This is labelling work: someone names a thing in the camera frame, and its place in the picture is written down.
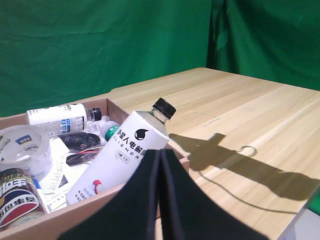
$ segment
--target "white plastic bottle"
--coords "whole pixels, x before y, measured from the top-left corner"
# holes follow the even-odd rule
[[[28,110],[26,122],[48,132],[49,137],[86,129],[88,121],[101,120],[100,108],[86,109],[81,103]]]
[[[151,111],[133,111],[66,194],[68,205],[128,181],[146,150],[169,141],[165,122],[176,109],[163,98]]]

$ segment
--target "snack can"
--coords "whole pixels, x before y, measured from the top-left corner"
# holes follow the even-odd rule
[[[45,215],[30,175],[21,168],[0,172],[0,228],[4,231]]]

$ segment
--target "white medicine bottle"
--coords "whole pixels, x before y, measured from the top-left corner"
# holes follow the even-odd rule
[[[86,108],[81,103],[32,109],[25,115],[29,125],[40,127],[49,137],[85,130],[88,121],[102,117],[100,108]]]

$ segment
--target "packaging tape roll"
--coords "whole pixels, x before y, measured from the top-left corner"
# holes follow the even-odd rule
[[[40,181],[52,167],[48,134],[33,125],[0,130],[0,171],[24,169]]]

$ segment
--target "light wood tabletop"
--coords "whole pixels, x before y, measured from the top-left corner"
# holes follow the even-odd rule
[[[284,237],[320,184],[319,91],[195,68],[104,96],[129,113],[159,97],[175,106],[170,144],[188,156],[190,176],[270,239]]]

